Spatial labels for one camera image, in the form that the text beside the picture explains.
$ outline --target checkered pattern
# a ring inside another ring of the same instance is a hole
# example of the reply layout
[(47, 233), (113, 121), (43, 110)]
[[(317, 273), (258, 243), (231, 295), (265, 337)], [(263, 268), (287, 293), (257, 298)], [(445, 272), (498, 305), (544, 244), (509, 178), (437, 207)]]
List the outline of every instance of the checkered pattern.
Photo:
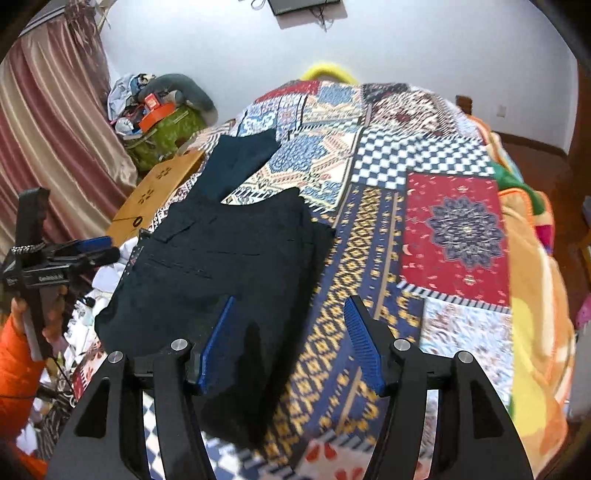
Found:
[[(144, 434), (146, 438), (146, 453), (150, 475), (154, 480), (165, 480), (162, 457), (160, 456), (160, 443), (156, 428), (156, 413), (154, 411), (154, 399), (144, 393)], [(202, 433), (203, 443), (207, 450), (209, 462), (217, 480), (255, 480), (245, 478), (238, 473), (241, 470), (241, 456), (236, 447), (219, 439), (210, 439)]]
[(407, 171), (490, 177), (494, 173), (486, 148), (462, 137), (411, 135), (402, 137), (382, 128), (361, 135), (352, 181), (398, 189)]
[(396, 285), (400, 290), (404, 290), (415, 295), (418, 295), (424, 299), (431, 298), (437, 300), (443, 300), (448, 303), (455, 303), (456, 305), (462, 305), (464, 307), (473, 307), (476, 309), (490, 310), (491, 312), (511, 314), (511, 309), (503, 305), (495, 305), (494, 303), (487, 303), (482, 300), (468, 300), (456, 295), (447, 295), (445, 293), (439, 293), (429, 288), (417, 287), (412, 283), (408, 283), (406, 280), (401, 280)]

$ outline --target white cloth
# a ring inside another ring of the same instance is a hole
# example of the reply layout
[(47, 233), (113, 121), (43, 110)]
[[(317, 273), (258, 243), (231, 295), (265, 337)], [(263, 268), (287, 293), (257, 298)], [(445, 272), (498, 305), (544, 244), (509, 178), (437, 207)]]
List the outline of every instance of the white cloth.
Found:
[(113, 85), (107, 100), (107, 110), (111, 122), (118, 119), (125, 110), (127, 99), (132, 96), (131, 80), (137, 75), (137, 73), (129, 73)]
[(35, 428), (30, 423), (27, 423), (27, 426), (21, 430), (21, 434), (17, 437), (17, 448), (27, 455), (37, 450), (37, 435), (35, 435)]
[(119, 283), (121, 275), (123, 275), (123, 270), (125, 270), (125, 266), (129, 261), (129, 256), (137, 244), (138, 237), (134, 237), (121, 245), (119, 248), (121, 257), (118, 262), (112, 265), (106, 265), (105, 267), (100, 267), (95, 275), (95, 279), (92, 281), (92, 288), (107, 293), (113, 293)]
[(68, 330), (64, 335), (70, 344), (64, 352), (66, 371), (70, 372), (70, 375), (95, 342), (95, 317), (109, 304), (112, 295), (95, 288), (87, 297), (96, 300), (95, 306), (90, 308), (81, 301), (77, 301), (68, 323)]

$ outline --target bed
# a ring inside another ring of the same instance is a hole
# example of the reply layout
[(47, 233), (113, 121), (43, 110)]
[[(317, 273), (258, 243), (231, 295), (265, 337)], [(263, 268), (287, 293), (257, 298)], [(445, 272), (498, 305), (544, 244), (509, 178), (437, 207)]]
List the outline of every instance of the bed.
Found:
[[(566, 437), (574, 358), (545, 195), (524, 184), (483, 122), (405, 83), (290, 82), (184, 150), (209, 157), (221, 135), (270, 128), (281, 148), (224, 202), (246, 205), (297, 186), (336, 241), (264, 445), (240, 450), (204, 434), (216, 476), (361, 480), (387, 400), (365, 385), (353, 357), (342, 319), (353, 294), (424, 351), (473, 352), (540, 473)], [(205, 167), (158, 211), (152, 231)], [(96, 346), (91, 357), (102, 358)], [(152, 477), (164, 478), (148, 395), (144, 414)], [(436, 416), (432, 392), (417, 480), (428, 476)]]

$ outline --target metal screw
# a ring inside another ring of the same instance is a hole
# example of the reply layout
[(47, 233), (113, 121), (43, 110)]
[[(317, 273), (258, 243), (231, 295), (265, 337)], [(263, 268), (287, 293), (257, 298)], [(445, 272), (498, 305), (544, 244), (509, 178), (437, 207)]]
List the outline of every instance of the metal screw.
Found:
[(108, 356), (109, 362), (111, 362), (112, 364), (121, 361), (122, 358), (123, 354), (118, 350), (116, 350), (115, 352), (111, 352)]
[(410, 350), (410, 342), (404, 338), (399, 338), (394, 342), (394, 348), (401, 352), (406, 352), (406, 350)]
[(460, 352), (457, 354), (457, 357), (460, 359), (460, 362), (464, 364), (471, 364), (474, 361), (474, 357), (469, 352)]
[(179, 338), (170, 344), (170, 347), (176, 352), (185, 350), (189, 343), (184, 338)]

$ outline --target cardboard box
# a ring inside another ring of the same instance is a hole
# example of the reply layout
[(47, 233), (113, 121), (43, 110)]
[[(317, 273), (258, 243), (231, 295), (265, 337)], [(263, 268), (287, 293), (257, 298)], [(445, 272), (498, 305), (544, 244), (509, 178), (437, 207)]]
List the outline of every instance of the cardboard box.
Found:
[(107, 229), (105, 235), (113, 239), (113, 245), (119, 247), (126, 240), (137, 236), (140, 228), (148, 228), (158, 209), (178, 186), (199, 169), (203, 158), (203, 152), (192, 151), (152, 168)]

